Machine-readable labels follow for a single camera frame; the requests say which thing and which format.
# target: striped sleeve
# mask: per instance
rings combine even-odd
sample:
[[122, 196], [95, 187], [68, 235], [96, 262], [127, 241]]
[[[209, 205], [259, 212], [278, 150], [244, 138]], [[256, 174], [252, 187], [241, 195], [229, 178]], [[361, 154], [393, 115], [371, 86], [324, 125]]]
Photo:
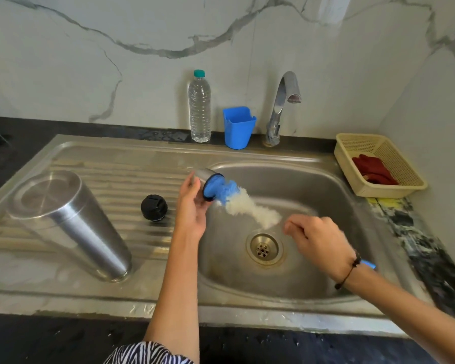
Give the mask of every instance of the striped sleeve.
[[116, 348], [104, 364], [194, 364], [182, 355], [172, 353], [157, 342], [139, 342]]

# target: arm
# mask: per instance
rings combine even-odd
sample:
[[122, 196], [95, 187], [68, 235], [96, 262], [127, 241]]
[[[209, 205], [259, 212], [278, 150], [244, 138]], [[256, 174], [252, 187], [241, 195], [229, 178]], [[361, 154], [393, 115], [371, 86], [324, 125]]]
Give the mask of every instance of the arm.
[[[284, 225], [298, 250], [334, 281], [342, 281], [356, 254], [328, 217], [292, 215]], [[344, 287], [369, 301], [441, 362], [455, 363], [455, 319], [393, 285], [364, 264], [352, 270]]]
[[144, 340], [158, 342], [172, 354], [199, 363], [197, 248], [210, 204], [197, 201], [200, 181], [194, 178], [190, 186], [192, 176], [180, 188], [164, 282]]

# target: faucet spout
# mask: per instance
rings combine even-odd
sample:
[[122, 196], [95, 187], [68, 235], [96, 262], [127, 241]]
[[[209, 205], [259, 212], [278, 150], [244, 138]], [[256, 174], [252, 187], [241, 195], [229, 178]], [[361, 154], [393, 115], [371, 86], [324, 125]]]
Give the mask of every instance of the faucet spout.
[[280, 143], [280, 117], [285, 101], [289, 103], [300, 103], [302, 101], [297, 76], [292, 71], [287, 71], [283, 74], [278, 85], [273, 111], [271, 112], [270, 121], [266, 125], [266, 138], [264, 141], [266, 146], [272, 147]]

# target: teal bottle cap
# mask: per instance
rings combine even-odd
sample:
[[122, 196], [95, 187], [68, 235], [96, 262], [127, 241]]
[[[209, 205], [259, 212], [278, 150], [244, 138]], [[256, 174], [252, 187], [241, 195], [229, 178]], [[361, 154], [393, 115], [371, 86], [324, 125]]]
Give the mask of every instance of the teal bottle cap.
[[206, 72], [204, 70], [194, 70], [194, 76], [196, 78], [203, 78], [206, 76]]

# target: sink drain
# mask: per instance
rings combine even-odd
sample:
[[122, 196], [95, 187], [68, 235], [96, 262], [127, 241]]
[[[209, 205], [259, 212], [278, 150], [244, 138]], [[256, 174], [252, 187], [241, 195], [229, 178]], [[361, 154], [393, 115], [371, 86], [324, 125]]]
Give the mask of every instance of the sink drain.
[[249, 256], [260, 264], [274, 264], [283, 255], [282, 244], [272, 235], [264, 232], [255, 232], [248, 236], [246, 249]]

